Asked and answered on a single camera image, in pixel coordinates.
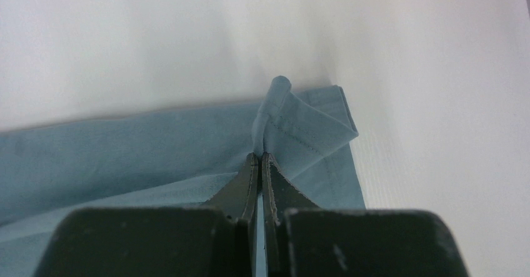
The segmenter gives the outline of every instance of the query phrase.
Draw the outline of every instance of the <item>white surface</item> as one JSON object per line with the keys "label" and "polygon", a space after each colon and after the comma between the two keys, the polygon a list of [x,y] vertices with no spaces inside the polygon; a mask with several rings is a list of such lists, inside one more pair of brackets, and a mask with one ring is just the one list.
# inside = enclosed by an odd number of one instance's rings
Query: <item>white surface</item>
{"label": "white surface", "polygon": [[525,0],[0,0],[0,34],[1,130],[341,85],[366,204],[530,275]]}

